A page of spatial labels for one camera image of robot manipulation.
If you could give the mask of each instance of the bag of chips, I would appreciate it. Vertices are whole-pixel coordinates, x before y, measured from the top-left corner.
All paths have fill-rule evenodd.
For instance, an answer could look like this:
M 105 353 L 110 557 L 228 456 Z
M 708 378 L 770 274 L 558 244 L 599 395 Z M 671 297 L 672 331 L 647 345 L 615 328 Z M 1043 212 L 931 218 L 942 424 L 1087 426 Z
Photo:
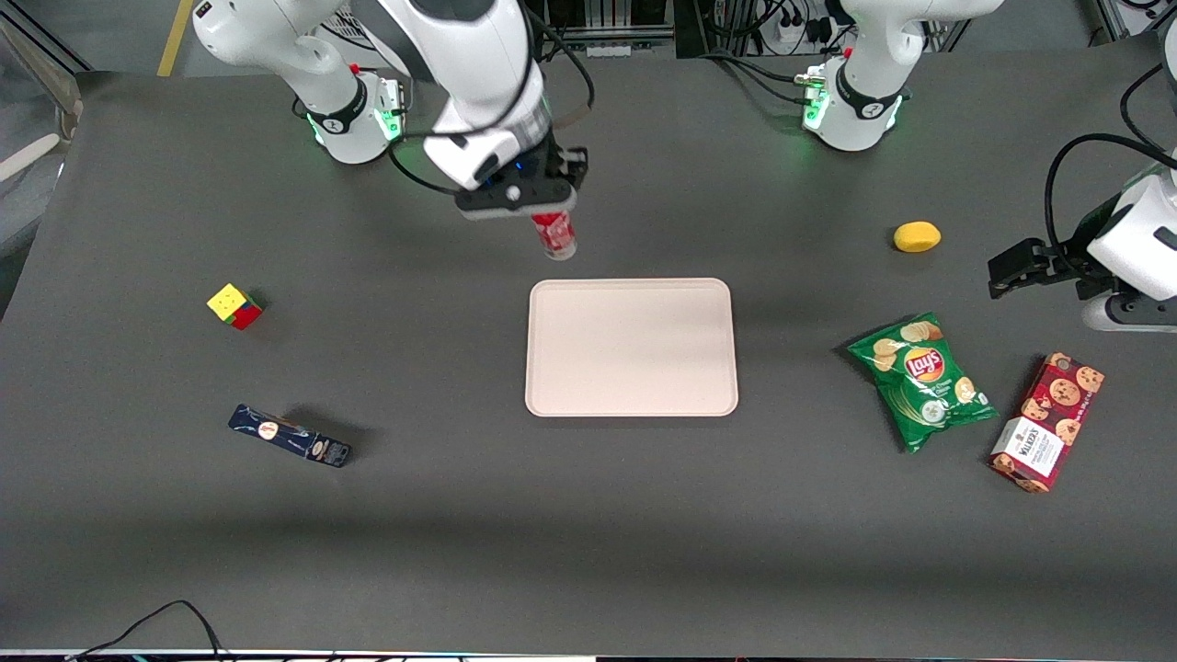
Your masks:
M 850 352 L 870 366 L 907 452 L 923 448 L 935 432 L 997 416 L 953 360 L 930 312 L 867 336 Z

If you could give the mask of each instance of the lemon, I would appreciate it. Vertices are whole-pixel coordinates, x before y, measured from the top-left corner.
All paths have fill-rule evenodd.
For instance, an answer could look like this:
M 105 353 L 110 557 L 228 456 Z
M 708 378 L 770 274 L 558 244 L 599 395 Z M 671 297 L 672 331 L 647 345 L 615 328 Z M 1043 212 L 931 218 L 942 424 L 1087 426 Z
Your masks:
M 940 243 L 940 231 L 926 220 L 913 220 L 895 231 L 895 247 L 905 253 L 922 253 Z

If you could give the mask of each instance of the blue box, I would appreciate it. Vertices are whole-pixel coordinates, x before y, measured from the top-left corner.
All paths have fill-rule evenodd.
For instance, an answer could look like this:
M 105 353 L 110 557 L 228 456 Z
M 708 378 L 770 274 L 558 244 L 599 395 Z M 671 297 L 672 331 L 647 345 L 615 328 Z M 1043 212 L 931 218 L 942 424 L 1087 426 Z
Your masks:
M 244 404 L 237 405 L 228 426 L 319 464 L 343 466 L 352 452 L 352 446 L 343 442 Z

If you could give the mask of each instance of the tabletop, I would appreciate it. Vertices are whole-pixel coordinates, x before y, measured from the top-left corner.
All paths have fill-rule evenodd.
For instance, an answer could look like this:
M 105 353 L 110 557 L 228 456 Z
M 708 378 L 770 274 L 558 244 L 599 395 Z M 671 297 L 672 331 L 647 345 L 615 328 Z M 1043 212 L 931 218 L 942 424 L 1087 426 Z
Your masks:
M 1177 657 L 1177 345 L 1088 330 L 1068 285 L 991 302 L 985 270 L 1042 234 L 1055 152 L 1123 133 L 1157 58 L 930 55 L 857 154 L 713 62 L 592 62 L 597 107 L 559 134 L 592 164 L 566 263 L 526 219 L 332 163 L 275 78 L 86 75 L 0 324 L 0 642 L 86 647 L 182 597 L 233 649 Z M 580 102 L 566 64 L 547 81 L 557 113 Z M 1162 81 L 1132 105 L 1177 138 Z M 1060 232 L 1144 165 L 1077 152 Z M 943 244 L 893 251 L 916 218 Z M 734 413 L 528 413 L 531 287 L 616 277 L 727 283 Z M 268 305 L 245 332 L 205 306 L 227 282 Z M 1046 352 L 1106 372 L 1053 492 L 984 465 L 1000 419 L 900 451 L 842 347 L 924 311 L 1003 413 Z M 232 432 L 238 403 L 354 461 Z M 174 615 L 127 643 L 201 636 Z

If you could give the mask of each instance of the cookie box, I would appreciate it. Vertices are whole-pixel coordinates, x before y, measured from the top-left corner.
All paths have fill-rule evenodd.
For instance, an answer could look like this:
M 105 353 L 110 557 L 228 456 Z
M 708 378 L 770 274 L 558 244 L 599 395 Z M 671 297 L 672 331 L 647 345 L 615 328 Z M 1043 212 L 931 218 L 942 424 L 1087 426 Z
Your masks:
M 1049 492 L 1103 380 L 1102 372 L 1064 353 L 1046 357 L 989 464 L 1028 492 Z

